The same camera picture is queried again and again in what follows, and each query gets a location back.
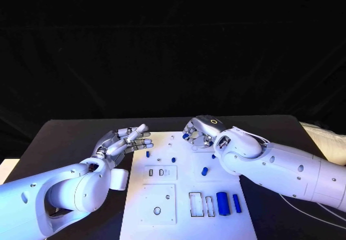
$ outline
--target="circular hole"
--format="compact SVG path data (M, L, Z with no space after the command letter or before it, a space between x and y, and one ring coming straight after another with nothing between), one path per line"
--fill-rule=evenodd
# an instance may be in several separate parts
M304 171L304 166L303 166L303 165L300 165L300 166L297 167L297 171L299 171L299 172L303 172L303 171Z
M159 215L159 214L162 213L162 209L160 209L159 207L156 207L156 208L153 209L153 213L154 213L154 215Z

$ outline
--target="black curtain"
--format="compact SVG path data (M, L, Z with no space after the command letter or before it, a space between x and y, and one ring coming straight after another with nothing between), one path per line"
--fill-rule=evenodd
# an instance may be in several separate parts
M51 119L290 114L346 133L342 5L114 4L2 8L3 155Z

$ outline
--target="white robotic arm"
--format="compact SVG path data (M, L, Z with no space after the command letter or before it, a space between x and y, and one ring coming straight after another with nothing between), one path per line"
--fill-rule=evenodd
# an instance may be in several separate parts
M100 208L110 189L126 189L129 171L114 167L126 153L153 147L147 130L110 131L81 163L0 185L2 240L48 238ZM49 214L49 205L61 211Z
M281 195L326 204L346 212L346 167L270 142L237 127L227 129L212 116L198 116L191 120L183 138L192 144L191 136L196 131L203 139L212 140L208 144L214 144L215 156L231 174L245 175Z

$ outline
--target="table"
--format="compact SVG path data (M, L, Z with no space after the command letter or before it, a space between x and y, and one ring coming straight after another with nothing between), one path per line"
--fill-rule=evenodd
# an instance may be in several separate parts
M299 148L322 158L325 157L293 116L219 116L218 118L228 128L237 126L263 136L271 142ZM152 132L182 131L191 119L192 117L51 120L39 130L9 175L7 182L80 163L91 156L97 141L110 130L137 127L144 123L149 125ZM118 168L130 171L131 163L133 153L126 155ZM241 187L260 240L338 240L346 238L346 230L300 213L284 202L277 193L253 183L245 176L241 176ZM49 239L118 239L126 199L127 191L110 190L101 208ZM316 203L293 198L289 198L289 201L304 212L338 225L346 226L346 223L327 213Z

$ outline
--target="blue cylinder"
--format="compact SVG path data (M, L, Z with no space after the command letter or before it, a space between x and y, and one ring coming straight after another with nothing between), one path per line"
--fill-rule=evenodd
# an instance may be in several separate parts
M216 193L216 198L218 198L218 214L221 216L231 215L228 194L224 191L221 191Z
M208 174L208 167L203 167L202 175L205 176L206 174Z
M232 195L232 200L234 200L235 210L238 213L241 213L242 209L241 209L241 204L240 204L240 199L237 194Z

